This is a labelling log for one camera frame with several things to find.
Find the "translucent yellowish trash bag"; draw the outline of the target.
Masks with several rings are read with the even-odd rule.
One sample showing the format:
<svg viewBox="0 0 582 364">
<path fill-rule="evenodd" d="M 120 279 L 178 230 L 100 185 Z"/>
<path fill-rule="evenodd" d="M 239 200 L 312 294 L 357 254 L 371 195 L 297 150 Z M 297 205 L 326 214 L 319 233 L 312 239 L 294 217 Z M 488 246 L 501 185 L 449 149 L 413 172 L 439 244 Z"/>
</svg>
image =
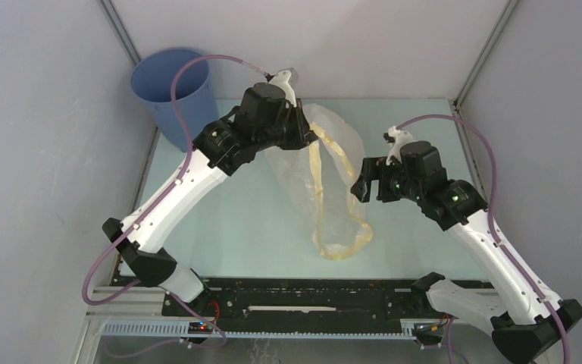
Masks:
<svg viewBox="0 0 582 364">
<path fill-rule="evenodd" d="M 264 155 L 278 184 L 308 219 L 320 256 L 344 260 L 374 236 L 365 206 L 350 192 L 365 156 L 358 132 L 324 106 L 303 107 L 317 140 L 300 150 L 271 148 Z"/>
</svg>

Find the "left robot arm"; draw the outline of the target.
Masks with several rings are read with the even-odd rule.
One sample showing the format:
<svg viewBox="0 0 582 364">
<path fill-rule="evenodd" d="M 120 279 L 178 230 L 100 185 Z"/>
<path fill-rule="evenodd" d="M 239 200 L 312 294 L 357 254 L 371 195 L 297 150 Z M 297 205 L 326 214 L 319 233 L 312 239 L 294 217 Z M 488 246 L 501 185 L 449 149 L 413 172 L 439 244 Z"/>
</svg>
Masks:
<svg viewBox="0 0 582 364">
<path fill-rule="evenodd" d="M 121 220 L 109 218 L 102 230 L 141 283 L 201 315 L 209 306 L 205 285 L 166 251 L 166 239 L 202 197 L 260 151 L 300 150 L 316 139 L 290 83 L 256 83 L 238 106 L 202 129 L 185 160 L 142 206 Z"/>
</svg>

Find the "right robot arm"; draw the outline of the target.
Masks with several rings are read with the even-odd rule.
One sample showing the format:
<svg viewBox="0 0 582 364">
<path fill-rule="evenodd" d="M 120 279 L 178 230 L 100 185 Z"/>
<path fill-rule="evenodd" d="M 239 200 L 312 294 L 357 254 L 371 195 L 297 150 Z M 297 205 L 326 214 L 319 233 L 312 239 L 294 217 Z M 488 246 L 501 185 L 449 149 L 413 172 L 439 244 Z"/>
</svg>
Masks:
<svg viewBox="0 0 582 364">
<path fill-rule="evenodd" d="M 496 291 L 486 297 L 432 272 L 411 286 L 413 312 L 447 313 L 489 335 L 512 363 L 531 363 L 582 319 L 582 305 L 563 299 L 522 259 L 489 216 L 487 202 L 465 180 L 448 178 L 439 151 L 427 141 L 397 143 L 386 157 L 364 158 L 351 193 L 414 202 L 442 231 L 462 243 Z"/>
</svg>

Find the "blue plastic trash bin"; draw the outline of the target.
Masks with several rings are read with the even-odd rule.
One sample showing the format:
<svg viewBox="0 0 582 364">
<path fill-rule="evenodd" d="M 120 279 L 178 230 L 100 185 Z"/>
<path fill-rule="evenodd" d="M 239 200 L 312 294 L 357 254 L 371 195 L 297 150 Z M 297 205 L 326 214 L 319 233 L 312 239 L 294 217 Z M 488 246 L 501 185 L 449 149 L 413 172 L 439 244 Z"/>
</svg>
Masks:
<svg viewBox="0 0 582 364">
<path fill-rule="evenodd" d="M 130 81 L 132 91 L 143 102 L 157 128 L 182 152 L 187 150 L 188 142 L 171 101 L 171 84 L 186 63 L 200 56 L 186 48 L 161 50 L 142 60 L 134 68 Z M 210 80 L 208 62 L 200 61 L 188 68 L 177 81 L 177 106 L 192 138 L 219 118 Z"/>
</svg>

